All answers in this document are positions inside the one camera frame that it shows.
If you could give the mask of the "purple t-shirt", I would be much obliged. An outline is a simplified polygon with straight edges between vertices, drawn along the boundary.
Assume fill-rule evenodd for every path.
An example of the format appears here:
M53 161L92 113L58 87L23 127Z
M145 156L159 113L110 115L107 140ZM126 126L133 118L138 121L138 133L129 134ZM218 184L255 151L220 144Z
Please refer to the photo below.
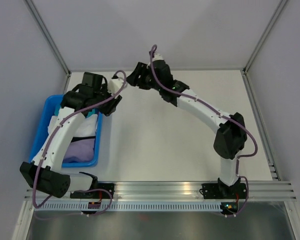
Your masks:
M95 139L82 139L71 142L63 158L63 163L87 163L95 154Z

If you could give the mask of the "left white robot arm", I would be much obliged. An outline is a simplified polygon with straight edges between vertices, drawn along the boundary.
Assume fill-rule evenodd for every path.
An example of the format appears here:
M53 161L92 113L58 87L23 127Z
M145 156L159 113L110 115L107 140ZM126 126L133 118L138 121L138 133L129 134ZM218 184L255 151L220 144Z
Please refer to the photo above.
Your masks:
M71 141L91 110L109 116L121 101L121 91L127 85L127 75L118 70L111 79L85 72L81 83L63 95L54 126L31 162L19 168L32 188L32 198L42 192L62 198L68 192L82 192L88 198L99 193L98 179L88 173L61 173L64 156Z

